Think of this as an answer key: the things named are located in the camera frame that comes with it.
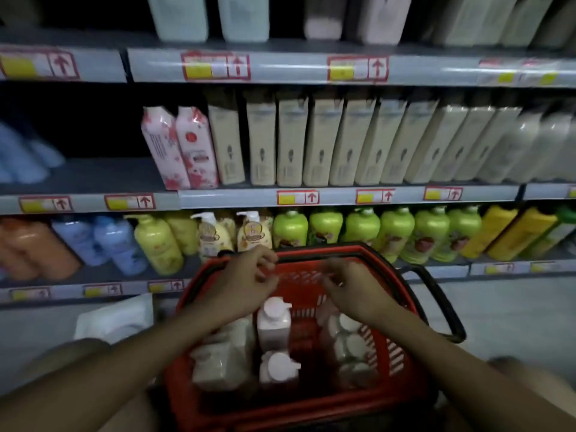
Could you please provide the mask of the grey shelf board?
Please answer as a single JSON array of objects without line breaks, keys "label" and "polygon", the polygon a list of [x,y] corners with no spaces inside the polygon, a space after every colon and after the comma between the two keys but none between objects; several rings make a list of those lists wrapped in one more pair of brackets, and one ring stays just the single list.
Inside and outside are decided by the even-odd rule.
[{"label": "grey shelf board", "polygon": [[0,216],[576,200],[576,182],[166,190],[151,159],[70,159],[39,184],[0,185]]},{"label": "grey shelf board", "polygon": [[[533,261],[557,261],[558,270],[556,272],[534,274],[530,272],[530,263]],[[576,256],[563,249],[551,250],[540,260],[515,260],[507,263],[515,263],[513,274],[507,275],[485,275],[484,267],[489,263],[502,263],[492,260],[486,256],[481,256],[476,260],[466,260],[458,257],[450,263],[430,261],[426,265],[428,272],[440,282],[444,281],[471,281],[484,278],[506,278],[532,275],[563,275],[576,274]],[[201,268],[198,257],[192,256],[185,260],[184,267],[172,276],[161,276],[152,268],[147,268],[143,273],[136,276],[124,276],[115,265],[106,263],[98,267],[84,266],[76,274],[62,281],[48,281],[45,279],[34,279],[30,282],[17,282],[8,278],[0,279],[0,304],[12,304],[9,290],[27,287],[50,287],[52,301],[79,301],[79,300],[99,300],[102,298],[85,298],[83,296],[83,286],[86,284],[101,283],[121,283],[123,295],[116,297],[132,297],[148,292],[148,282],[182,279],[187,285],[191,282],[197,271]]]},{"label": "grey shelf board", "polygon": [[[199,83],[296,86],[413,86],[413,87],[503,87],[476,85],[479,61],[514,58],[521,61],[517,83],[503,88],[566,89],[576,91],[576,53],[565,56],[553,51],[503,48],[433,48],[410,43],[399,46],[360,45],[342,41],[270,39],[265,43],[163,43],[152,34],[121,31],[21,28],[0,26],[0,48],[64,50],[74,55],[81,80],[89,83]],[[246,53],[250,57],[251,80],[191,82],[184,80],[181,53]],[[387,83],[330,83],[328,56],[388,56]],[[546,87],[520,87],[522,63],[528,59],[560,62],[555,83]]]}]

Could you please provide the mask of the milky white bottle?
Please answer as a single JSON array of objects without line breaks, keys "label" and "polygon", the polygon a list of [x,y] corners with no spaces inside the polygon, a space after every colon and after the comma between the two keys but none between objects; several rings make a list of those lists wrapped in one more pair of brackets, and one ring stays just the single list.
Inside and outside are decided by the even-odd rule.
[{"label": "milky white bottle", "polygon": [[565,145],[571,124],[572,112],[567,109],[546,114],[531,147],[508,172],[506,179],[523,184],[540,177]]},{"label": "milky white bottle", "polygon": [[572,120],[565,143],[560,151],[555,154],[550,164],[539,172],[536,181],[576,181],[576,113],[572,114]]},{"label": "milky white bottle", "polygon": [[493,185],[504,181],[534,143],[544,112],[545,108],[542,106],[521,112],[492,149],[475,179]]}]

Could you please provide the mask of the white pink large bottle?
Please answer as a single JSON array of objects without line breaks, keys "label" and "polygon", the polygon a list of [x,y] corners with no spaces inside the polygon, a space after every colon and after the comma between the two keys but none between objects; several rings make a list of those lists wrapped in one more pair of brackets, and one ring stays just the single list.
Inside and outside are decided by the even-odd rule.
[{"label": "white pink large bottle", "polygon": [[339,41],[347,0],[305,0],[304,35],[307,40]]}]

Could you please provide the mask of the person's right forearm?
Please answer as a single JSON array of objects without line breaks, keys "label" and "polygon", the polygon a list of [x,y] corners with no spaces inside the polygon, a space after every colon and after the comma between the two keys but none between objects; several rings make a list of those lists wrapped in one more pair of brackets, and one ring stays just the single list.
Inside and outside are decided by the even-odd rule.
[{"label": "person's right forearm", "polygon": [[576,418],[446,340],[402,307],[371,325],[416,358],[476,432],[576,432]]}]

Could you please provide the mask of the white pump bottle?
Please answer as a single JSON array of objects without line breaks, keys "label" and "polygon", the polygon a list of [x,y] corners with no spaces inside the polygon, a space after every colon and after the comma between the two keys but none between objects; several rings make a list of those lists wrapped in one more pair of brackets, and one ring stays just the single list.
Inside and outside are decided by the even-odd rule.
[{"label": "white pump bottle", "polygon": [[257,337],[264,353],[289,349],[292,304],[282,297],[270,297],[257,313]]},{"label": "white pump bottle", "polygon": [[302,364],[288,351],[267,351],[261,357],[259,384],[263,388],[277,385],[295,385],[299,380]]}]

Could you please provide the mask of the small red framed price label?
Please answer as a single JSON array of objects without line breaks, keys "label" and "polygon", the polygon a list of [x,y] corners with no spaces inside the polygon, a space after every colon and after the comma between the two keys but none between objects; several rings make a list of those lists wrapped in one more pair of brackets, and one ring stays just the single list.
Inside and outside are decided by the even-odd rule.
[{"label": "small red framed price label", "polygon": [[179,293],[185,288],[182,279],[175,280],[155,280],[148,282],[148,292],[152,294]]},{"label": "small red framed price label", "polygon": [[51,299],[50,287],[27,287],[9,290],[13,302],[37,302]]},{"label": "small red framed price label", "polygon": [[85,298],[116,297],[122,295],[123,290],[121,283],[86,284],[83,286],[83,296]]}]

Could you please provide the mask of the light blue bottle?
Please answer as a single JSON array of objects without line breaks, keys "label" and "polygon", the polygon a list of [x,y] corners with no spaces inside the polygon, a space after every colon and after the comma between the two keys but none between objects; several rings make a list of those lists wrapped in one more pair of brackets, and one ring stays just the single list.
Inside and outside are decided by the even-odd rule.
[{"label": "light blue bottle", "polygon": [[114,265],[126,276],[140,275],[148,260],[134,237],[134,228],[123,217],[97,215],[94,239]]},{"label": "light blue bottle", "polygon": [[95,240],[94,225],[90,221],[73,215],[63,215],[52,219],[51,226],[85,265],[98,267],[110,260]]}]

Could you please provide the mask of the person's left forearm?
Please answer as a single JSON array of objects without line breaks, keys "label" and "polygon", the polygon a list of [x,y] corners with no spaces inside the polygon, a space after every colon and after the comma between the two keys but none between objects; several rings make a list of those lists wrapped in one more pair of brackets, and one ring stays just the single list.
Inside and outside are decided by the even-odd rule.
[{"label": "person's left forearm", "polygon": [[0,432],[96,432],[187,348],[248,313],[216,302],[188,306],[0,399]]}]

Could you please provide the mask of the yellow green bottle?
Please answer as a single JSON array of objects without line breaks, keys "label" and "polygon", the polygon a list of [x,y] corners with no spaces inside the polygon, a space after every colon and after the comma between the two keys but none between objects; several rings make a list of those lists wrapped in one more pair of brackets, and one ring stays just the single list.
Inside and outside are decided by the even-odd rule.
[{"label": "yellow green bottle", "polygon": [[163,218],[176,239],[178,248],[185,256],[198,254],[198,222],[191,218],[192,215],[193,212],[187,210],[169,211],[163,214]]},{"label": "yellow green bottle", "polygon": [[184,256],[168,223],[152,214],[124,215],[136,220],[134,238],[157,274],[172,276],[184,266]]}]

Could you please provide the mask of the cream large bottle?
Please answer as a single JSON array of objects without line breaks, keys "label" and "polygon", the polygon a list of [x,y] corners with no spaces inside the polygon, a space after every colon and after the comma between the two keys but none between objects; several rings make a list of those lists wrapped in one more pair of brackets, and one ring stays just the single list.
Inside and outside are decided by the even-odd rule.
[{"label": "cream large bottle", "polygon": [[553,0],[530,47],[559,50],[575,32],[576,0]]},{"label": "cream large bottle", "polygon": [[487,13],[490,0],[448,0],[436,21],[431,42],[443,47],[471,47]]},{"label": "cream large bottle", "polygon": [[516,2],[517,0],[487,0],[486,13],[474,38],[474,46],[486,47],[500,42]]},{"label": "cream large bottle", "polygon": [[553,0],[517,0],[499,39],[505,48],[527,48]]}]

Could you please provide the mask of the cream refill pouch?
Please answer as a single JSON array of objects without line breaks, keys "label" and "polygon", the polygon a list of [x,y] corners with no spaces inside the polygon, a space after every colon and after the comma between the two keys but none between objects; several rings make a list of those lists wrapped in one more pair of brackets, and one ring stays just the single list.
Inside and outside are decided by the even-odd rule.
[{"label": "cream refill pouch", "polygon": [[203,392],[233,392],[251,384],[255,343],[252,316],[207,336],[190,352],[193,386]]}]

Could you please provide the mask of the pale green large bottle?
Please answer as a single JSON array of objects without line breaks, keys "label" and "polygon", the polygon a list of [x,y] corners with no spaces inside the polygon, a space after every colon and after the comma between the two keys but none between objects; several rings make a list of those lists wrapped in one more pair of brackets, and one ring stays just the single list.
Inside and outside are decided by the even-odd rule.
[{"label": "pale green large bottle", "polygon": [[169,43],[204,43],[209,37],[205,0],[148,0],[159,39]]},{"label": "pale green large bottle", "polygon": [[265,43],[270,37],[270,0],[218,0],[227,43]]}]

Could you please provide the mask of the row of red price labels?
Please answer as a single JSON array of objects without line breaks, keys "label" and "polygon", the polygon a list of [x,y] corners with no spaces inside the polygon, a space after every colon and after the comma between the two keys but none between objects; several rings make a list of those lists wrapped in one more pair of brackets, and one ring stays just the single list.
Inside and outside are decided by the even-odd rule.
[{"label": "row of red price labels", "polygon": [[0,214],[177,211],[319,206],[576,200],[576,183],[408,185],[319,189],[211,189],[179,192],[0,196]]}]

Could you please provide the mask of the person's left hand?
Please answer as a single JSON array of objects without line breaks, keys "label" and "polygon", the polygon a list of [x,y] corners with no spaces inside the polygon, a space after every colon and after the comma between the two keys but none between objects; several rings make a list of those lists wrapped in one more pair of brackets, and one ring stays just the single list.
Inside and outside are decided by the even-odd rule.
[{"label": "person's left hand", "polygon": [[255,312],[272,293],[248,285],[247,252],[229,260],[216,283],[202,299],[216,324],[227,324]]}]

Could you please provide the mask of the row of cream refill packs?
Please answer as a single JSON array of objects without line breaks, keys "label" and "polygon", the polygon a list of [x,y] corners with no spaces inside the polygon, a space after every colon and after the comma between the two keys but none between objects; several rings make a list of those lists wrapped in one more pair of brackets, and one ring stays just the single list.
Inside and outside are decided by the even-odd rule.
[{"label": "row of cream refill packs", "polygon": [[461,90],[206,91],[220,179],[255,187],[473,181],[518,121],[516,96]]}]

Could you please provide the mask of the pale blue refill pouch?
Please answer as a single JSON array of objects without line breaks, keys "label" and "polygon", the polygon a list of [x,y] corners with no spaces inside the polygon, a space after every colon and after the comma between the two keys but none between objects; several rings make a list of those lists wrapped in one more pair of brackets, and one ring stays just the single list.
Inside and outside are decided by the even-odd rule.
[{"label": "pale blue refill pouch", "polygon": [[50,169],[57,169],[66,163],[64,155],[47,141],[35,137],[28,139],[27,143],[44,166]]},{"label": "pale blue refill pouch", "polygon": [[38,184],[48,179],[50,171],[34,156],[25,138],[0,120],[0,160],[20,184]]}]

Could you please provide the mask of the orange bottle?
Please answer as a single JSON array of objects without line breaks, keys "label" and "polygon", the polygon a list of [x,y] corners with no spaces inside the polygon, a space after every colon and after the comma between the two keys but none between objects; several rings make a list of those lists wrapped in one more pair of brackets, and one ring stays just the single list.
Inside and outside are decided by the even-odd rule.
[{"label": "orange bottle", "polygon": [[14,218],[6,219],[4,226],[14,246],[33,262],[43,278],[63,281],[82,268],[83,263],[46,223]]},{"label": "orange bottle", "polygon": [[40,271],[25,255],[0,242],[0,268],[14,281],[32,281]]}]

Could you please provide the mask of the pink floral refill pouch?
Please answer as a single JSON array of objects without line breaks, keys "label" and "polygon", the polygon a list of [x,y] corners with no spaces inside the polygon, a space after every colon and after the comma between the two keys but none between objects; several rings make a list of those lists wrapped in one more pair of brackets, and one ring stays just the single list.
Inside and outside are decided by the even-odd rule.
[{"label": "pink floral refill pouch", "polygon": [[144,106],[141,131],[168,191],[191,189],[176,133],[176,117],[162,106]]},{"label": "pink floral refill pouch", "polygon": [[179,106],[176,133],[191,189],[215,189],[219,175],[207,116],[197,107]]}]

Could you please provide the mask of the row of green bottles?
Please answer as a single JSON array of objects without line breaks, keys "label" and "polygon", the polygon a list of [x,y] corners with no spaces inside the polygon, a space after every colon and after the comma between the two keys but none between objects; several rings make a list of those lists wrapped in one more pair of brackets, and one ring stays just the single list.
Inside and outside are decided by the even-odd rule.
[{"label": "row of green bottles", "polygon": [[390,263],[423,265],[477,258],[491,242],[486,226],[477,205],[451,210],[435,205],[416,212],[405,205],[379,215],[372,207],[347,215],[329,208],[308,216],[287,210],[274,218],[271,233],[276,248],[361,242]]}]

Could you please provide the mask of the white plastic package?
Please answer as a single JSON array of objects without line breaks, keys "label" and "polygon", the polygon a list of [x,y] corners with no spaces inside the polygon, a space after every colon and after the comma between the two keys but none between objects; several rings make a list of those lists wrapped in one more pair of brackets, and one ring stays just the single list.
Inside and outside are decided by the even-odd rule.
[{"label": "white plastic package", "polygon": [[155,323],[153,294],[147,293],[78,316],[73,339],[98,339],[115,344]]}]

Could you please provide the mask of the person's right hand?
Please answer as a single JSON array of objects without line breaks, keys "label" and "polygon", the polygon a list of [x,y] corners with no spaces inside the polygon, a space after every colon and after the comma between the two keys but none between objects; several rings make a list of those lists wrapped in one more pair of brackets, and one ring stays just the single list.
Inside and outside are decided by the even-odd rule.
[{"label": "person's right hand", "polygon": [[361,280],[356,292],[348,296],[328,295],[328,298],[350,318],[384,329],[404,309],[385,291],[367,267],[358,264],[361,266]]}]

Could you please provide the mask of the cream pump bottle brown label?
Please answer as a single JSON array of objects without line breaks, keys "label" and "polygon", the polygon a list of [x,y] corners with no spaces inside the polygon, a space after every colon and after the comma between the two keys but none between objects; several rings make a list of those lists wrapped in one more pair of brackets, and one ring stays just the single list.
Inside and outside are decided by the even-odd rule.
[{"label": "cream pump bottle brown label", "polygon": [[234,252],[232,238],[227,227],[219,223],[211,211],[191,215],[200,219],[198,224],[198,254],[202,263],[216,259],[222,252]]},{"label": "cream pump bottle brown label", "polygon": [[249,251],[257,246],[273,249],[270,228],[261,219],[259,211],[239,211],[236,215],[243,218],[242,225],[237,233],[237,250],[240,253]]}]

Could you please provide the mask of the yellow white price label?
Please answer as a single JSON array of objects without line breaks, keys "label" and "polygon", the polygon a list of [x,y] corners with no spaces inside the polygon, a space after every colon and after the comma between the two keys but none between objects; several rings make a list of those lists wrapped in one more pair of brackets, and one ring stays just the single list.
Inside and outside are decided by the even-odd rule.
[{"label": "yellow white price label", "polygon": [[522,63],[518,85],[520,87],[546,87],[555,83],[560,62],[551,59],[528,59]]},{"label": "yellow white price label", "polygon": [[521,61],[517,58],[483,58],[476,72],[478,86],[513,86],[517,83]]}]

